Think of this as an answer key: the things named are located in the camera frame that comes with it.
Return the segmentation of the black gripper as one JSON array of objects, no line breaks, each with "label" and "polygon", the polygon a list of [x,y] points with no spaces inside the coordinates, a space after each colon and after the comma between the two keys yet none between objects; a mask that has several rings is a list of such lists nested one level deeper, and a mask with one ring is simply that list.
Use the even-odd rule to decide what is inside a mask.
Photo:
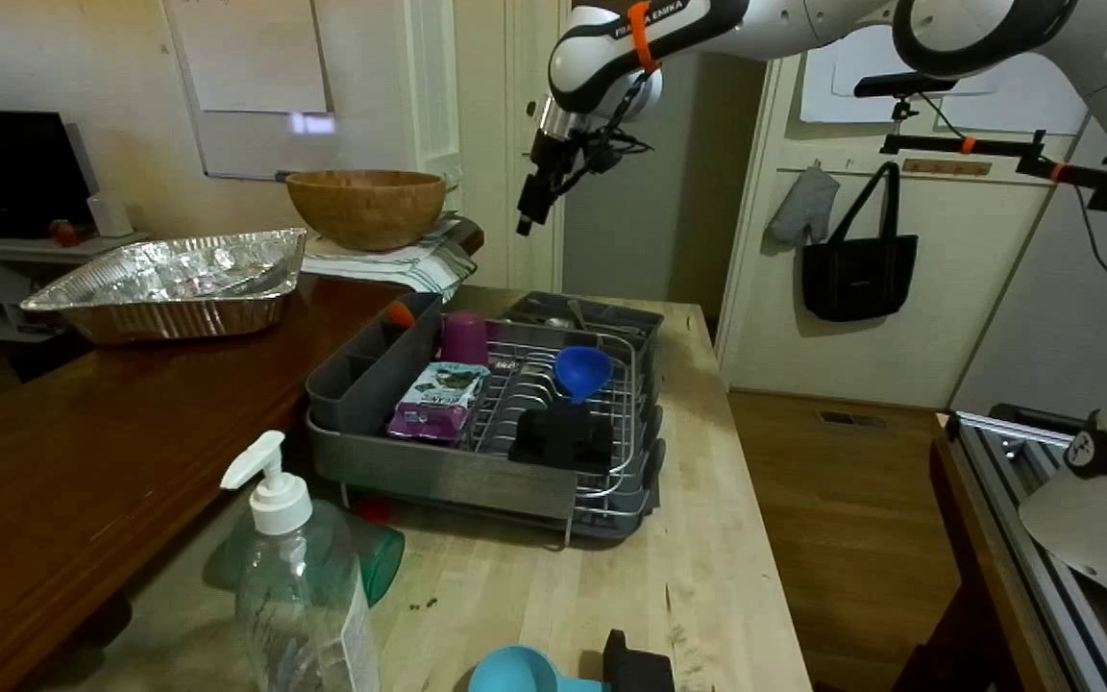
[{"label": "black gripper", "polygon": [[617,119],[546,111],[539,119],[535,165],[518,188],[518,235],[549,217],[563,180],[571,174],[607,174],[645,142],[627,133]]}]

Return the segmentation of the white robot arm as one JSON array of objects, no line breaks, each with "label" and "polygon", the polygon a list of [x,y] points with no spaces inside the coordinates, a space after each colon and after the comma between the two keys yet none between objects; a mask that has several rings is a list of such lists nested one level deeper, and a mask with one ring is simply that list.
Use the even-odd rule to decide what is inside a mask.
[{"label": "white robot arm", "polygon": [[[654,98],[662,62],[686,48],[792,56],[871,23],[918,78],[958,80],[1020,52],[1060,69],[1107,133],[1107,0],[631,0],[576,8],[546,56],[518,222],[539,228],[589,167],[589,148]],[[1056,165],[1017,142],[1020,174],[1083,193],[1107,210],[1107,167]],[[1060,566],[1107,589],[1107,401],[1078,431],[1067,470],[1020,502],[1024,530]]]}]

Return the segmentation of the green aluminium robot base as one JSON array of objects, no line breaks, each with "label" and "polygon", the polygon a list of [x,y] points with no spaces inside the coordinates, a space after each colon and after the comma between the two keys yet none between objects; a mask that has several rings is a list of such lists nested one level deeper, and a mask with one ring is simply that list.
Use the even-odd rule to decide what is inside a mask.
[{"label": "green aluminium robot base", "polygon": [[1107,692],[1107,435],[958,410],[951,451],[977,480],[1067,675]]}]

